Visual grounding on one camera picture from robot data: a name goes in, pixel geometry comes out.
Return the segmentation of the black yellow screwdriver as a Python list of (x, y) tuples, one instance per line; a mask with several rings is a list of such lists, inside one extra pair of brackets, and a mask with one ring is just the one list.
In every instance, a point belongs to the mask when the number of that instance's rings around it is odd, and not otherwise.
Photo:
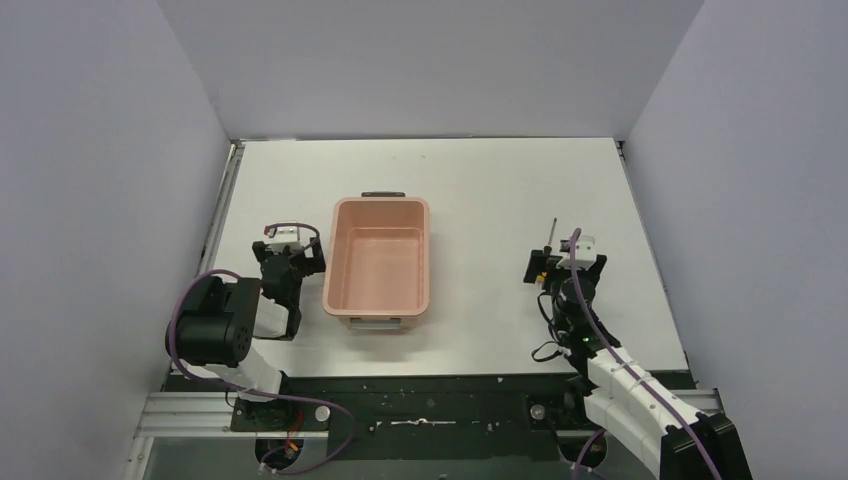
[[(552, 249), (553, 249), (553, 240), (554, 240), (554, 236), (555, 236), (555, 232), (556, 232), (556, 228), (557, 228), (557, 222), (558, 222), (558, 218), (557, 218), (557, 217), (554, 217), (554, 218), (552, 219), (552, 223), (551, 223), (551, 227), (550, 227), (550, 231), (549, 231), (549, 235), (548, 235), (547, 243), (546, 243), (546, 245), (543, 247), (543, 253), (545, 254), (545, 258), (546, 258), (546, 259), (550, 256), (551, 251), (552, 251)], [(536, 284), (537, 284), (537, 285), (542, 285), (542, 284), (543, 284), (543, 282), (544, 282), (544, 278), (545, 278), (545, 276), (546, 276), (546, 262), (547, 262), (547, 260), (546, 260), (546, 259), (545, 259), (545, 260), (544, 260), (544, 262), (543, 262), (542, 269), (541, 269), (541, 270), (540, 270), (540, 272), (537, 274), (537, 277), (536, 277)]]

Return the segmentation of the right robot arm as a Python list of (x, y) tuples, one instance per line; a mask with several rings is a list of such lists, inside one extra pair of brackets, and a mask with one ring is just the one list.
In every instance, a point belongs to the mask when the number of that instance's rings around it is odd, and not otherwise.
[(579, 374), (586, 418), (616, 438), (657, 479), (749, 479), (734, 423), (666, 388), (632, 358), (592, 307), (607, 258), (589, 246), (530, 252), (523, 276), (536, 285), (556, 356)]

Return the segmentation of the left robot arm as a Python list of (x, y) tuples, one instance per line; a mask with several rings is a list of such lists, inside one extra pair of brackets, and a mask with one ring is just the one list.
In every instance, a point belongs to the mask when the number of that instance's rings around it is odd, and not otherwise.
[(260, 276), (239, 277), (224, 269), (197, 278), (178, 302), (165, 334), (165, 349), (181, 372), (204, 367), (210, 379), (256, 402), (256, 415), (271, 429), (292, 423), (296, 403), (281, 392), (285, 374), (256, 351), (255, 339), (291, 341), (302, 321), (305, 278), (323, 273), (320, 239), (303, 245), (294, 237), (256, 241)]

